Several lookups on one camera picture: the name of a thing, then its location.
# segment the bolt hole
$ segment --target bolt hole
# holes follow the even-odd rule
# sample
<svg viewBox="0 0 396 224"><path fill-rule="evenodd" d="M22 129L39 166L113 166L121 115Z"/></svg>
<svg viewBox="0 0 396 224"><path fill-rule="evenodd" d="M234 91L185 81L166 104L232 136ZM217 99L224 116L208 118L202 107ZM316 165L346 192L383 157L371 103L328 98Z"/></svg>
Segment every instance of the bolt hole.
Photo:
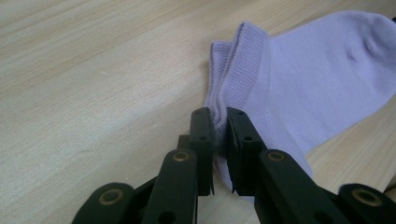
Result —
<svg viewBox="0 0 396 224"><path fill-rule="evenodd" d="M283 161L285 160L285 156L279 152L270 152L268 153L268 158L271 161Z"/></svg>
<svg viewBox="0 0 396 224"><path fill-rule="evenodd" d="M173 155L174 161L186 161L189 159L189 154L187 152L178 152Z"/></svg>
<svg viewBox="0 0 396 224"><path fill-rule="evenodd" d="M361 203L372 207L381 206L382 200L367 189L353 189L353 197Z"/></svg>
<svg viewBox="0 0 396 224"><path fill-rule="evenodd" d="M332 223L332 217L330 217L328 214L326 214L324 212L314 213L314 219L322 224L331 224Z"/></svg>
<svg viewBox="0 0 396 224"><path fill-rule="evenodd" d="M176 215L173 212L163 212L158 217L158 222L161 224L172 224L176 221Z"/></svg>
<svg viewBox="0 0 396 224"><path fill-rule="evenodd" d="M119 202L123 197L123 191L121 189L108 189L103 192L99 197L99 203L101 205L111 205Z"/></svg>

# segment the sock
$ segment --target sock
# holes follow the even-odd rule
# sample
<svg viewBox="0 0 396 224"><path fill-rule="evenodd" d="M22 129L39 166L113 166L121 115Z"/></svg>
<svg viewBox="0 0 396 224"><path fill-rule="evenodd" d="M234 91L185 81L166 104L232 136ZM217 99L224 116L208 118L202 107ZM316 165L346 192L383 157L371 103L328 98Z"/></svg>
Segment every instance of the sock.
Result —
<svg viewBox="0 0 396 224"><path fill-rule="evenodd" d="M334 13L272 39L244 22L233 42L212 45L205 106L220 138L226 107L244 110L269 148L288 152L312 175L307 152L393 96L395 40L394 22L358 11ZM230 186L224 158L217 162Z"/></svg>

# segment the wooden table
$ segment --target wooden table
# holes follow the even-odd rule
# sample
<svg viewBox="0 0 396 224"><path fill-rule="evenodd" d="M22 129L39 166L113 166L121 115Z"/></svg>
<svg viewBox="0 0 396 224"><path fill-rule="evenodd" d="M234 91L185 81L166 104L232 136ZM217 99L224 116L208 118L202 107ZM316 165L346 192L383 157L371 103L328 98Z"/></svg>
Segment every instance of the wooden table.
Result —
<svg viewBox="0 0 396 224"><path fill-rule="evenodd" d="M241 21L271 35L334 11L396 16L388 1L2 1L0 218L70 223L109 182L138 187L188 133L203 106L209 47ZM336 192L384 190L396 172L396 97L308 155ZM258 223L252 204L215 176L199 223Z"/></svg>

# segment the sock cuff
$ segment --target sock cuff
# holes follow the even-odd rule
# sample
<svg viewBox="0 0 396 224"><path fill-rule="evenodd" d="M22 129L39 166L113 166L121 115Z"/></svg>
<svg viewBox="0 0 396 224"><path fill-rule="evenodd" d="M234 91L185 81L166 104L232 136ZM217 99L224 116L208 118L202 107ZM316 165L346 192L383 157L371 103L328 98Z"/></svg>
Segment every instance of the sock cuff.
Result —
<svg viewBox="0 0 396 224"><path fill-rule="evenodd" d="M240 108L248 99L262 62L264 41L268 34L245 21L236 33L224 71L224 90L227 105Z"/></svg>
<svg viewBox="0 0 396 224"><path fill-rule="evenodd" d="M226 63L224 58L230 52L231 45L231 42L214 41L210 46L209 89L207 91L208 97L205 99L205 106L210 107L216 98L222 80L222 71Z"/></svg>

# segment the lavender sock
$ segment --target lavender sock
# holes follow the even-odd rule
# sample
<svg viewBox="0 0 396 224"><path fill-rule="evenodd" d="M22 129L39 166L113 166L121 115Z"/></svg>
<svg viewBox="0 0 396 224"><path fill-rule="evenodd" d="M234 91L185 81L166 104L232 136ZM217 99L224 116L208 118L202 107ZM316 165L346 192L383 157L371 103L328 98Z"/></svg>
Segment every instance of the lavender sock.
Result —
<svg viewBox="0 0 396 224"><path fill-rule="evenodd" d="M334 13L271 40L245 22L211 55L205 106L219 137L226 107L242 109L269 148L288 152L309 175L307 152L396 92L396 24L377 14ZM222 157L217 168L230 186Z"/></svg>

